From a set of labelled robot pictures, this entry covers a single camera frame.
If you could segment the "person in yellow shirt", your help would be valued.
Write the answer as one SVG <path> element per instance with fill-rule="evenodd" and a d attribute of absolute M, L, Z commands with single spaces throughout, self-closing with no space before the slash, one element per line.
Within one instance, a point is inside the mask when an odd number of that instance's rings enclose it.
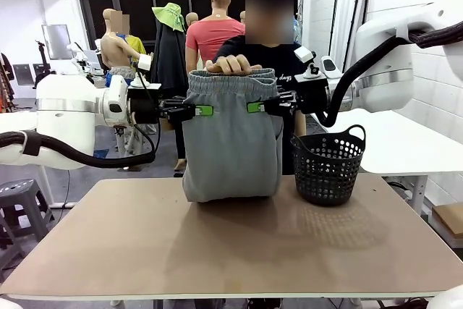
<path fill-rule="evenodd" d="M 129 15 L 122 11 L 113 11 L 110 14 L 111 35 L 116 40 L 116 44 L 122 53 L 123 63 L 118 66 L 135 66 L 146 51 L 142 41 L 130 34 Z"/>

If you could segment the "mannequin in black coat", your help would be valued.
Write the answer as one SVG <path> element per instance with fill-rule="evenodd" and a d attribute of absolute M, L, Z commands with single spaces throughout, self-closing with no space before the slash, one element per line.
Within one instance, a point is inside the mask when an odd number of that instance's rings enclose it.
<path fill-rule="evenodd" d="M 186 98 L 188 77 L 185 63 L 185 34 L 172 30 L 167 25 L 156 22 L 156 44 L 154 65 L 151 68 L 150 81 L 161 85 L 160 90 L 165 91 L 167 98 L 183 96 Z M 164 106 L 165 110 L 175 106 Z M 184 145 L 182 123 L 184 121 L 166 120 L 175 131 L 177 147 L 177 164 L 174 167 L 174 176 L 184 174 L 187 157 Z"/>

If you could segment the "brown cardboard box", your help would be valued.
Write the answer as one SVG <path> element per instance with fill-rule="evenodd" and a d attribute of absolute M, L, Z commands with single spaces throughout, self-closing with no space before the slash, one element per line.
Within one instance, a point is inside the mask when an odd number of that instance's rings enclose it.
<path fill-rule="evenodd" d="M 434 206 L 430 225 L 450 247 L 463 249 L 463 202 Z"/>

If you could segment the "grey plastic stool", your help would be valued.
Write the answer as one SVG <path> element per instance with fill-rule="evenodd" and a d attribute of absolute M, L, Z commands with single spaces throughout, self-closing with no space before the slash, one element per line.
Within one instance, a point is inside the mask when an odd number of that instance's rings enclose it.
<path fill-rule="evenodd" d="M 0 185 L 0 283 L 4 269 L 17 256 L 25 257 L 17 239 L 33 235 L 41 241 L 49 232 L 54 215 L 34 179 Z"/>

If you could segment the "grey wall board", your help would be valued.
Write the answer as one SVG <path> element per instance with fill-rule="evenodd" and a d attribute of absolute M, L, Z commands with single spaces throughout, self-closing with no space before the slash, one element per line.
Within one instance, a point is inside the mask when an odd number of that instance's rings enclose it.
<path fill-rule="evenodd" d="M 70 60 L 73 57 L 68 48 L 71 41 L 66 25 L 42 25 L 42 31 L 50 60 Z"/>

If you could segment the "person's right hand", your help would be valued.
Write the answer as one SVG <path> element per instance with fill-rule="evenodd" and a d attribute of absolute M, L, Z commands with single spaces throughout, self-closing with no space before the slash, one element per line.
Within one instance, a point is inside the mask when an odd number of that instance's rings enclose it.
<path fill-rule="evenodd" d="M 254 70 L 262 69 L 259 64 L 251 65 L 244 55 L 220 56 L 215 62 L 211 60 L 205 63 L 204 70 L 210 73 L 220 73 L 223 75 L 250 75 Z"/>

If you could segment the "black tripod with small head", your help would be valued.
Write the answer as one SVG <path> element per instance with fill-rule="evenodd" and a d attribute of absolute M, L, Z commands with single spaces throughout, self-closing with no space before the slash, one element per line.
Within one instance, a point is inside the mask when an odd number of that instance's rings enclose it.
<path fill-rule="evenodd" d="M 42 65 L 43 65 L 41 76 L 45 77 L 50 72 L 50 65 L 47 62 L 46 55 L 45 55 L 45 45 L 41 43 L 40 41 L 36 41 L 36 43 L 38 44 L 38 50 L 40 52 L 41 59 L 42 59 Z"/>

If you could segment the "green bucket hat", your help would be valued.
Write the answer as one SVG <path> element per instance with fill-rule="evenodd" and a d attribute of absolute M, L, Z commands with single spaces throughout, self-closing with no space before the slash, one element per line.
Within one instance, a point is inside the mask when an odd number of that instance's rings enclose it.
<path fill-rule="evenodd" d="M 153 7 L 152 11 L 161 24 L 167 25 L 172 30 L 185 32 L 184 17 L 180 5 L 169 2 L 163 7 Z"/>

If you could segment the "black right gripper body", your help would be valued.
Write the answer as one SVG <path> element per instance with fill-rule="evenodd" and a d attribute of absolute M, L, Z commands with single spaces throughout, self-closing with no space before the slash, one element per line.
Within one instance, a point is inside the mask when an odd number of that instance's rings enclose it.
<path fill-rule="evenodd" d="M 324 111 L 328 105 L 328 81 L 325 77 L 297 81 L 297 106 L 303 114 Z"/>

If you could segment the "mannequin in pink top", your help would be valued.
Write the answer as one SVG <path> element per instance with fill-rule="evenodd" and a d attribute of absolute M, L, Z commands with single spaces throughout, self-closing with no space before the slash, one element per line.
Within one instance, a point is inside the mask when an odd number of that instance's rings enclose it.
<path fill-rule="evenodd" d="M 185 43 L 186 73 L 197 64 L 212 60 L 225 41 L 245 34 L 245 24 L 228 16 L 231 0 L 211 0 L 211 14 L 187 29 Z"/>

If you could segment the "grey training pants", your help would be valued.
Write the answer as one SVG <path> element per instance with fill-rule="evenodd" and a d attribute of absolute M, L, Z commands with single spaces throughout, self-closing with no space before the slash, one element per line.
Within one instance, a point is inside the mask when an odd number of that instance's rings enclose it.
<path fill-rule="evenodd" d="M 199 110 L 183 122 L 189 202 L 271 197 L 282 175 L 283 119 L 261 111 L 278 95 L 273 69 L 234 76 L 193 71 L 186 103 Z"/>

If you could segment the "black perforated plastic basket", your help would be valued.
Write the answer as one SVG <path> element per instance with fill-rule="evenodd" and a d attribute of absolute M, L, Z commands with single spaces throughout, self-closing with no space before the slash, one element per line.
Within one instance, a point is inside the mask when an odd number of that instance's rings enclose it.
<path fill-rule="evenodd" d="M 359 124 L 343 132 L 292 137 L 297 192 L 316 206 L 342 206 L 352 195 L 365 152 Z"/>

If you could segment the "black lighting stand pole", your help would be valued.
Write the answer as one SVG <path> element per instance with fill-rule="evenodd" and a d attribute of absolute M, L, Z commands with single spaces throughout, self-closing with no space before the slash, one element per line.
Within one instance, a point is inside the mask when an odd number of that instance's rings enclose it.
<path fill-rule="evenodd" d="M 361 2 L 362 2 L 361 0 L 354 0 L 354 11 L 352 15 L 350 30 L 349 30 L 349 42 L 350 43 L 353 43 L 354 31 L 357 28 L 357 22 L 359 18 Z"/>
<path fill-rule="evenodd" d="M 334 27 L 331 35 L 330 55 L 342 72 L 348 51 L 349 33 L 355 10 L 355 0 L 335 0 Z"/>

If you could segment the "person in black t-shirt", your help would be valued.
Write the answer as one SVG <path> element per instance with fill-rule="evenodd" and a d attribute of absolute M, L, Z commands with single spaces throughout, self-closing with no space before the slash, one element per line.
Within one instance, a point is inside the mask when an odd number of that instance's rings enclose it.
<path fill-rule="evenodd" d="M 294 41 L 293 0 L 246 0 L 245 34 L 225 41 L 211 60 L 244 55 L 251 65 L 273 69 L 280 89 L 308 68 L 294 54 L 301 45 Z"/>

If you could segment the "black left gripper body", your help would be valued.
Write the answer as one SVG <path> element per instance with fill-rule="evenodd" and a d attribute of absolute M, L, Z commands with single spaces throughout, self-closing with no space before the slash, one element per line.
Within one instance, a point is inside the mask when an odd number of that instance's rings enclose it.
<path fill-rule="evenodd" d="M 130 88 L 128 90 L 129 115 L 134 114 L 135 124 L 155 124 L 159 119 L 168 119 L 161 104 L 167 99 L 162 90 Z"/>

